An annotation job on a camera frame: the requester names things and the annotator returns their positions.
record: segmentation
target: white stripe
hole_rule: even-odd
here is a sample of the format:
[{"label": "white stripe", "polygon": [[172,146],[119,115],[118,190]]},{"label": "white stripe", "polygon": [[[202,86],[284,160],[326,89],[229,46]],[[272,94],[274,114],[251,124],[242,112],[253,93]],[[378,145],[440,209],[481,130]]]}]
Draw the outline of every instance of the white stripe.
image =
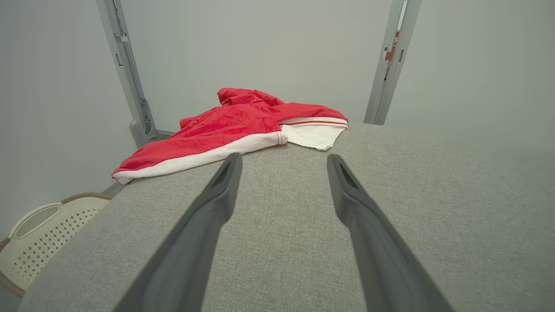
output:
[{"label": "white stripe", "polygon": [[167,159],[154,166],[139,170],[120,171],[112,175],[119,184],[125,185],[133,179],[156,177],[157,175],[170,174],[204,164],[225,159],[231,153],[250,153],[274,145],[287,143],[287,134],[282,131],[270,133],[249,134],[226,145],[216,147],[200,154],[187,155],[179,158]]},{"label": "white stripe", "polygon": [[348,128],[349,126],[347,124],[338,124],[338,123],[323,123],[323,122],[302,122],[299,124],[280,124],[279,126],[283,126],[283,125],[288,125],[291,127],[303,127],[306,125],[326,125],[329,127],[338,127],[338,128]]},{"label": "white stripe", "polygon": [[[292,119],[287,119],[287,120],[283,120],[280,121],[279,124],[289,124],[291,125],[292,123],[307,123],[307,122],[335,122],[335,123],[342,123],[345,124],[344,127],[347,127],[347,121],[341,118],[335,118],[335,117],[302,117],[302,118],[292,118]],[[319,123],[321,125],[331,125],[329,123]]]}]

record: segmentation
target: red stripe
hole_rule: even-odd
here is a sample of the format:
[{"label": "red stripe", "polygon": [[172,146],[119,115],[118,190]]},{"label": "red stripe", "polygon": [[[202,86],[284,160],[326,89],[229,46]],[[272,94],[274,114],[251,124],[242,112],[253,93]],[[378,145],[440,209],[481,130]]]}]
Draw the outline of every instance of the red stripe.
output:
[{"label": "red stripe", "polygon": [[342,124],[342,125],[347,125],[346,123],[339,123],[339,122],[324,122],[324,121],[318,121],[318,120],[312,120],[309,122],[298,122],[298,123],[280,123],[280,124],[287,124],[287,125],[292,125],[292,124],[300,124],[300,123],[335,123],[335,124]]}]

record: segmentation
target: wicker trim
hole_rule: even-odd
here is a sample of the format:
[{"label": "wicker trim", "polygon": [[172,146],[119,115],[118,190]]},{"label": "wicker trim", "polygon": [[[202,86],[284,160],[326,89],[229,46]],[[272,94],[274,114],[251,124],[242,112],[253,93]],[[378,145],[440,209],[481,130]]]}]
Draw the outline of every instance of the wicker trim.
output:
[{"label": "wicker trim", "polygon": [[[6,237],[0,243],[0,253],[8,245],[8,243],[12,241],[9,237]],[[16,284],[12,283],[1,271],[0,271],[0,284],[6,287],[9,291],[14,293],[16,296],[23,297],[25,294],[25,290],[19,288]]]},{"label": "wicker trim", "polygon": [[110,195],[89,192],[89,193],[81,193],[81,194],[73,195],[73,196],[70,196],[68,198],[62,199],[62,200],[60,200],[60,203],[65,205],[65,204],[67,204],[67,203],[69,203],[73,200],[76,200],[76,199],[79,199],[79,198],[84,198],[84,197],[96,197],[96,198],[105,199],[105,200],[112,200],[112,198],[113,198]]}]

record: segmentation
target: basket handle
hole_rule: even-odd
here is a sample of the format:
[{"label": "basket handle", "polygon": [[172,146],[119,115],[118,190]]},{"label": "basket handle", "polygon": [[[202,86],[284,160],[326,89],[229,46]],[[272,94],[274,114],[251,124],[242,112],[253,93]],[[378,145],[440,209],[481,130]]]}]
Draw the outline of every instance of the basket handle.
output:
[{"label": "basket handle", "polygon": [[[30,233],[34,232],[36,229],[40,228],[43,224],[48,222],[50,219],[54,218],[60,212],[60,210],[62,210],[62,206],[63,206],[62,203],[52,203],[52,204],[47,204],[47,205],[41,206],[41,207],[39,207],[37,209],[34,209],[33,211],[29,212],[23,218],[21,218],[21,220],[19,220],[17,222],[17,224],[13,227],[12,231],[9,234],[9,238],[11,240],[22,239],[25,236],[29,235]],[[29,220],[31,220],[33,217],[35,217],[40,212],[42,212],[46,209],[52,208],[52,207],[57,207],[57,210],[52,215],[47,217],[44,221],[42,221],[40,224],[38,224],[36,227],[34,227],[30,231],[26,232],[25,234],[23,234],[21,236],[16,236],[17,231],[19,231],[20,228],[25,225],[25,223],[27,223]]]}]

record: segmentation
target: metal bracket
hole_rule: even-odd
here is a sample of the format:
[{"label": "metal bracket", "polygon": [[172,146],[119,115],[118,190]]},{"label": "metal bracket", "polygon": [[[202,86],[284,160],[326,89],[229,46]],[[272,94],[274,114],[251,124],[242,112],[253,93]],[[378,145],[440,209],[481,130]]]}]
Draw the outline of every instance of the metal bracket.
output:
[{"label": "metal bracket", "polygon": [[129,38],[127,36],[115,36],[115,41],[116,42],[129,42]]}]

